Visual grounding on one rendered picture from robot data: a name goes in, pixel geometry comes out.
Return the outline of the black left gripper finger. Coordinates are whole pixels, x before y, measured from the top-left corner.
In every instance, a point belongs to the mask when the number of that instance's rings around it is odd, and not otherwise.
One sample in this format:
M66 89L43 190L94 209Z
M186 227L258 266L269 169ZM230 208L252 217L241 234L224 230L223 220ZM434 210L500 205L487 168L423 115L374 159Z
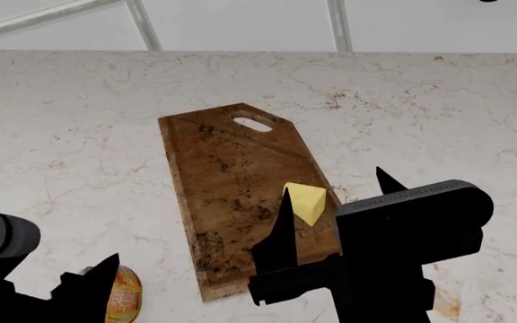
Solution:
M80 323L104 323L110 293L119 267L119 254L102 260L83 275L83 308Z

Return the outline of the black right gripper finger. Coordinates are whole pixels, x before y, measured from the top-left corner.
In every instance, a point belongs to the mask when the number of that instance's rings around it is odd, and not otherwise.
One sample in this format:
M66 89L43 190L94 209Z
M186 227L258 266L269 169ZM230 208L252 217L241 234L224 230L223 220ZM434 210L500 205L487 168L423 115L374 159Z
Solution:
M285 188L279 214L269 235L251 248L257 272L275 272L297 266L294 210Z
M398 193L407 190L407 188L404 185L402 185L400 182L394 179L381 167L377 166L375 168L375 174L383 195L386 196L388 194Z

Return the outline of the brown wooden cutting board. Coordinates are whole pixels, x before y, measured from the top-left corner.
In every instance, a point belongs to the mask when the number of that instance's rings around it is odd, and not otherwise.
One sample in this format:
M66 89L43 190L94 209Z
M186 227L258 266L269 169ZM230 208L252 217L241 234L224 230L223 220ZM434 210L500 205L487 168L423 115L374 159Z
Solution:
M248 104L158 120L203 301L248 290L289 182L330 188L294 124Z

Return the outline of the round crusty bread roll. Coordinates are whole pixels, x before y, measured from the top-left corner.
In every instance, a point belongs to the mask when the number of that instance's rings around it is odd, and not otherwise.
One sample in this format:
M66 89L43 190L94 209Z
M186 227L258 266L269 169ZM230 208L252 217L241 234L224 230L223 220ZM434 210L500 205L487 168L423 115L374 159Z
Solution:
M118 266L107 305L105 323L133 323L142 305L142 283L127 266Z

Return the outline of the yellow cheese wedge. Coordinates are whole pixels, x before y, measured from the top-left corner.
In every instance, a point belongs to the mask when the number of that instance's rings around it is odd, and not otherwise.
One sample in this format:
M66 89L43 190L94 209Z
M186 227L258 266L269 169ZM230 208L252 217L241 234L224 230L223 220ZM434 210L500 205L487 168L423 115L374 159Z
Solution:
M315 225L324 212L327 190L287 182L284 191L289 193L294 214L311 227Z

